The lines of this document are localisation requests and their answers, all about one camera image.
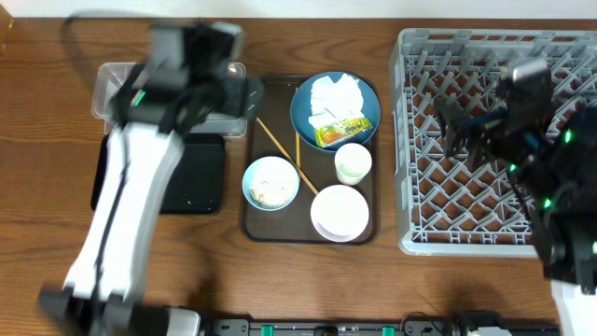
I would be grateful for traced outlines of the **blue plate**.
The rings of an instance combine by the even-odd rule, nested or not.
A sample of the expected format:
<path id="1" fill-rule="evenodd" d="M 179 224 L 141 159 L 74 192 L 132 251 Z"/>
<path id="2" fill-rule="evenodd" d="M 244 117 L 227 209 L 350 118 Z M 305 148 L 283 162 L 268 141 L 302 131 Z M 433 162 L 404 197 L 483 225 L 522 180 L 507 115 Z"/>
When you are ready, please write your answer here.
<path id="1" fill-rule="evenodd" d="M 362 108 L 362 113 L 364 114 L 365 118 L 368 118 L 372 128 L 364 131 L 348 140 L 345 140 L 335 146 L 320 148 L 316 145 L 315 137 L 314 137 L 314 127 L 309 123 L 308 118 L 312 115 L 311 110 L 311 88 L 312 84 L 316 79 L 319 79 L 324 76 L 330 76 L 334 81 L 340 79 L 343 74 L 342 72 L 325 72 L 316 76 L 313 76 L 303 82 L 298 89 L 296 90 L 290 106 L 290 119 L 295 131 L 299 134 L 300 138 L 304 140 L 307 144 L 312 147 L 315 147 L 318 150 L 335 153 L 337 150 L 349 143 L 356 143 L 359 145 L 364 145 L 367 143 L 377 131 L 380 120 L 381 120 L 381 106 L 378 100 L 378 97 L 375 91 L 367 84 L 366 81 L 363 79 L 356 77 L 354 75 L 350 75 L 352 77 L 358 78 L 360 80 L 359 88 L 362 92 L 364 98 L 364 105 Z"/>

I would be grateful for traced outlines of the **white napkin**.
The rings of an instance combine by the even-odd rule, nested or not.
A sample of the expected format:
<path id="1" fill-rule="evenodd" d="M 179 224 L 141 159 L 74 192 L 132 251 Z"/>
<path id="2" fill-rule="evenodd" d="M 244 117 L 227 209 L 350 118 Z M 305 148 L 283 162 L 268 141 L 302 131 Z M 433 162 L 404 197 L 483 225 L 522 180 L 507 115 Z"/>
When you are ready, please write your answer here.
<path id="1" fill-rule="evenodd" d="M 314 129 L 345 119 L 363 118 L 364 98 L 360 80 L 343 74 L 334 81 L 330 76 L 316 79 L 311 88 L 312 115 L 308 118 Z"/>

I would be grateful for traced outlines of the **yellow snack wrapper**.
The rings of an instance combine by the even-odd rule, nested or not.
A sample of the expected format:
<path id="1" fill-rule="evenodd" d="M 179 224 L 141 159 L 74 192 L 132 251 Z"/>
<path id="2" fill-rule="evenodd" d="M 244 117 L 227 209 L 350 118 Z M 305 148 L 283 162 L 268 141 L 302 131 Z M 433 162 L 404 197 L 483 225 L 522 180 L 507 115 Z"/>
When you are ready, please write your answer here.
<path id="1" fill-rule="evenodd" d="M 320 148 L 331 147 L 371 128 L 368 118 L 345 119 L 315 129 L 315 142 Z"/>

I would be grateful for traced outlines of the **white cup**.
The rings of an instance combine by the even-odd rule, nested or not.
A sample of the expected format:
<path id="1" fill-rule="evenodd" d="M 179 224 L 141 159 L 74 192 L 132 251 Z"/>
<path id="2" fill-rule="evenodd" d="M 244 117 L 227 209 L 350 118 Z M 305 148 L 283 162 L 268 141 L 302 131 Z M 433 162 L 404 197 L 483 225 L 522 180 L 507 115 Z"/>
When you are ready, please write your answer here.
<path id="1" fill-rule="evenodd" d="M 344 185 L 354 186 L 369 173 L 372 157 L 364 146 L 349 143 L 337 150 L 334 165 L 338 180 Z"/>

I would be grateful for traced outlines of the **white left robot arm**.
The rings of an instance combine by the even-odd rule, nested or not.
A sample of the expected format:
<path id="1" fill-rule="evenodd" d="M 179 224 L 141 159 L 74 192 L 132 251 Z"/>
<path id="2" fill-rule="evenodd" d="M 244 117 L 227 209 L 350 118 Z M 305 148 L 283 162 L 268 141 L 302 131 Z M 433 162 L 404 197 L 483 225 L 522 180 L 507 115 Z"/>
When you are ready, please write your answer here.
<path id="1" fill-rule="evenodd" d="M 165 191 L 185 138 L 213 112 L 246 108 L 247 93 L 225 83 L 243 48 L 226 22 L 160 23 L 107 110 L 104 182 L 90 230 L 61 289 L 43 288 L 41 311 L 67 335 L 196 335 L 201 315 L 147 304 L 146 267 Z"/>

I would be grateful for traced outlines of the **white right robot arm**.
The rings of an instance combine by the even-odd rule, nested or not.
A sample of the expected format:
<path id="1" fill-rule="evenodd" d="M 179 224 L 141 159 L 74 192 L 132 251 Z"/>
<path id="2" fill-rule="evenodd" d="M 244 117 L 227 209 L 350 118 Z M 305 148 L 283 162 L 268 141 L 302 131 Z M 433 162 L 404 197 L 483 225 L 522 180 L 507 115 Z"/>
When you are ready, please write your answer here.
<path id="1" fill-rule="evenodd" d="M 596 109 L 575 112 L 554 141 L 546 138 L 554 110 L 549 74 L 501 78 L 505 106 L 468 117 L 445 100 L 434 103 L 444 152 L 466 148 L 475 164 L 513 167 L 513 190 L 526 189 L 537 207 L 530 216 L 534 245 L 551 281 L 562 331 L 596 332 Z"/>

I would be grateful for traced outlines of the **grey dishwasher rack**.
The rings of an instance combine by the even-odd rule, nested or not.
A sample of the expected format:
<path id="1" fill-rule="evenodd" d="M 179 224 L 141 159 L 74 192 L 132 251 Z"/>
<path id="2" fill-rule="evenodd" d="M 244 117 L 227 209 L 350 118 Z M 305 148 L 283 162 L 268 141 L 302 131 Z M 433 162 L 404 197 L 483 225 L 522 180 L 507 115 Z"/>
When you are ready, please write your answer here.
<path id="1" fill-rule="evenodd" d="M 424 29 L 402 31 L 389 62 L 396 140 L 396 216 L 400 249 L 413 256 L 531 258 L 524 211 L 498 162 L 471 169 L 466 154 L 448 158 L 433 104 L 469 115 L 500 106 L 501 68 L 542 58 L 551 70 L 554 139 L 573 112 L 596 103 L 593 31 Z"/>

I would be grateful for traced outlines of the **long wooden chopstick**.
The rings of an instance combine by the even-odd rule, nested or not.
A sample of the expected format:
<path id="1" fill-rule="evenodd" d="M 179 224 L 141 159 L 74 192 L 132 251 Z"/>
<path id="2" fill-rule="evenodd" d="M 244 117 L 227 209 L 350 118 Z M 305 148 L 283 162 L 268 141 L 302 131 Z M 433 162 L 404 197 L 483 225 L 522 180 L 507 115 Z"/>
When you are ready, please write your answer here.
<path id="1" fill-rule="evenodd" d="M 270 138 L 270 140 L 273 142 L 273 144 L 279 149 L 279 151 L 284 155 L 284 157 L 286 159 L 288 159 L 290 161 L 290 163 L 295 167 L 295 169 L 298 171 L 298 175 L 300 176 L 302 181 L 306 183 L 306 185 L 309 187 L 309 189 L 312 191 L 312 193 L 314 195 L 317 195 L 319 193 L 318 189 L 315 187 L 315 185 L 312 183 L 312 181 L 309 179 L 309 177 L 307 177 L 304 174 L 304 172 L 300 168 L 299 164 L 290 156 L 290 154 L 286 151 L 286 149 L 282 146 L 282 144 L 278 141 L 278 139 L 274 136 L 274 134 L 266 126 L 266 124 L 260 118 L 256 118 L 256 122 L 257 122 L 257 124 L 260 125 L 262 130 Z"/>

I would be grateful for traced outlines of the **dark brown serving tray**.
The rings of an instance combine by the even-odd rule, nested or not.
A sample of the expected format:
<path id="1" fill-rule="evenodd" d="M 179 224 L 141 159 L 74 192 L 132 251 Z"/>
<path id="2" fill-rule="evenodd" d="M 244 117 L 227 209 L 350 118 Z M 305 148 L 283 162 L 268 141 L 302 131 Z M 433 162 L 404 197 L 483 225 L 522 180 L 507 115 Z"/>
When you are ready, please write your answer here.
<path id="1" fill-rule="evenodd" d="M 264 97 L 258 116 L 286 149 L 296 158 L 295 129 L 290 119 L 290 106 L 294 93 L 306 81 L 305 76 L 266 76 L 262 78 Z M 283 154 L 273 144 L 257 122 L 248 127 L 246 136 L 245 164 L 262 157 Z M 318 190 L 339 183 L 334 169 L 334 155 L 310 146 L 300 139 L 301 169 Z M 373 241 L 380 227 L 378 167 L 355 187 L 366 199 L 369 221 L 363 233 L 350 242 L 365 245 Z M 247 200 L 242 201 L 240 229 L 244 235 L 260 243 L 329 245 L 313 227 L 310 212 L 315 195 L 305 182 L 299 183 L 298 196 L 285 208 L 262 211 Z"/>

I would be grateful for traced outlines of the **short wooden chopstick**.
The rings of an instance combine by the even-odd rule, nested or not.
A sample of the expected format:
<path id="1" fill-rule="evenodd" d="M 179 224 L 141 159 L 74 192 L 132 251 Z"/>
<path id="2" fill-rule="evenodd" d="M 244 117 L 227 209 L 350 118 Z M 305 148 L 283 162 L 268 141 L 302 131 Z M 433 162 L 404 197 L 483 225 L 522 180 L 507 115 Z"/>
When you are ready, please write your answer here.
<path id="1" fill-rule="evenodd" d="M 300 167 L 301 167 L 300 137 L 297 132 L 295 132 L 295 147 L 296 147 L 296 164 L 297 164 L 297 167 L 300 169 Z"/>

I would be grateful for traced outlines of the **black plastic tray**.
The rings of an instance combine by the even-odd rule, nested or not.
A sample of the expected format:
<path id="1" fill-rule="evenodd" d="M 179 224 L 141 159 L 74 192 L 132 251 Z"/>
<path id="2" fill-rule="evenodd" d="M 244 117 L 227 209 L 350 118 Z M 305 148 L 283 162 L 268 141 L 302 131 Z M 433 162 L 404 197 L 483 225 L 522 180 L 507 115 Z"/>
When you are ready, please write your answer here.
<path id="1" fill-rule="evenodd" d="M 222 199 L 224 161 L 224 139 L 218 134 L 187 140 L 141 123 L 115 129 L 103 141 L 91 208 L 115 221 L 211 214 Z"/>

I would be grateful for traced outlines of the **clear plastic bin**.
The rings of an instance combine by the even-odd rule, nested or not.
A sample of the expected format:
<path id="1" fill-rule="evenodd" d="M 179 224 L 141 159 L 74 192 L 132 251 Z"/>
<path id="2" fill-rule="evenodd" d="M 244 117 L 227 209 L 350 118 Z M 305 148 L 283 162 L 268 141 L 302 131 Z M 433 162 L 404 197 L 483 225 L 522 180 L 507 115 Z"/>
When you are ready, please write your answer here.
<path id="1" fill-rule="evenodd" d="M 100 66 L 92 97 L 91 114 L 104 121 L 104 133 L 109 134 L 113 123 L 107 114 L 106 107 L 110 98 L 123 85 L 134 63 L 104 63 Z M 244 117 L 234 118 L 224 114 L 212 113 L 203 124 L 197 125 L 193 133 L 219 133 L 228 138 L 244 137 L 247 130 L 247 120 Z"/>

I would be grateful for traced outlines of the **light blue rice bowl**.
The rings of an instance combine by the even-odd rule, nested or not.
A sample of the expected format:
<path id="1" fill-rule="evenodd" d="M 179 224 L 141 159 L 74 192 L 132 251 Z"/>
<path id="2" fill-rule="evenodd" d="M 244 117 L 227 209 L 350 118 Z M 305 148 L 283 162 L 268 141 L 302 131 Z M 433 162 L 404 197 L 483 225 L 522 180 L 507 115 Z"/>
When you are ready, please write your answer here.
<path id="1" fill-rule="evenodd" d="M 290 205 L 299 192 L 300 178 L 288 160 L 267 156 L 249 164 L 243 174 L 244 198 L 256 209 L 277 211 Z"/>

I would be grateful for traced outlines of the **white bowl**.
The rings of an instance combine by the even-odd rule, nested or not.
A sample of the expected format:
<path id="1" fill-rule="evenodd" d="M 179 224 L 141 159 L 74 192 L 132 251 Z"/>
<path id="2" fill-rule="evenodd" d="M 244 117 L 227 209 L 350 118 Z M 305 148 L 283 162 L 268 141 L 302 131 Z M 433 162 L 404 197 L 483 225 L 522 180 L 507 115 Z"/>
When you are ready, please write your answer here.
<path id="1" fill-rule="evenodd" d="M 368 203 L 352 187 L 330 186 L 321 190 L 313 199 L 311 221 L 315 230 L 328 241 L 351 242 L 368 225 Z"/>

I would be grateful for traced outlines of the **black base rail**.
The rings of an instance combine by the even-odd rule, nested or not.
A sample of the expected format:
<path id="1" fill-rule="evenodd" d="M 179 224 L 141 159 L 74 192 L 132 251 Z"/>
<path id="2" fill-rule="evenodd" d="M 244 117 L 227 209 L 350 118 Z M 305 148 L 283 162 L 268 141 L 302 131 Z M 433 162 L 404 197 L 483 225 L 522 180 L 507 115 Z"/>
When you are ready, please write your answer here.
<path id="1" fill-rule="evenodd" d="M 543 321 L 508 322 L 493 311 L 465 312 L 440 319 L 423 312 L 399 321 L 258 321 L 213 319 L 201 323 L 200 336 L 557 336 L 558 325 Z"/>

